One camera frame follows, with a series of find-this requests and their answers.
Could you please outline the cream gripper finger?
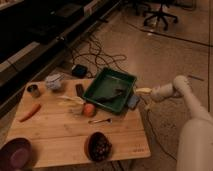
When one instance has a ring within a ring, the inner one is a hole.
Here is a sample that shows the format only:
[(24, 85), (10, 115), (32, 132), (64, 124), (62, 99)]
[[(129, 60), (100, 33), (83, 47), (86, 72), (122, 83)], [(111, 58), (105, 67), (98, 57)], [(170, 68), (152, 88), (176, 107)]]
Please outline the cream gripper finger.
[(136, 93), (145, 93), (149, 94), (151, 93), (152, 89), (151, 88), (138, 88), (135, 90)]
[(145, 105), (145, 111), (150, 110), (150, 109), (152, 108), (152, 104), (153, 104), (152, 102), (146, 104), (146, 105)]

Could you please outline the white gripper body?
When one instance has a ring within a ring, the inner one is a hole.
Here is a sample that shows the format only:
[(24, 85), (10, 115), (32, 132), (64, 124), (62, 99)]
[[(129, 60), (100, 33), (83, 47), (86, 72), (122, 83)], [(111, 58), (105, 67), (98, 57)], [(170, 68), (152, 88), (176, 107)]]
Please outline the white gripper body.
[(151, 90), (150, 97), (155, 102), (161, 102), (171, 97), (173, 93), (174, 93), (173, 85), (169, 83), (158, 87), (154, 87)]

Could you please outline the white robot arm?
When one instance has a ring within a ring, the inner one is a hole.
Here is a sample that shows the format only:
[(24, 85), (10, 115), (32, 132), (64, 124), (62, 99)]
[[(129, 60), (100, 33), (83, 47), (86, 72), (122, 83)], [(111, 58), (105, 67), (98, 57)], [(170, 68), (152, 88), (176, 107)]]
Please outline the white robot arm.
[(184, 75), (172, 82), (154, 88), (137, 88), (154, 102), (170, 97), (182, 97), (190, 112), (190, 119), (181, 129), (176, 171), (213, 171), (213, 116), (193, 93), (190, 81)]

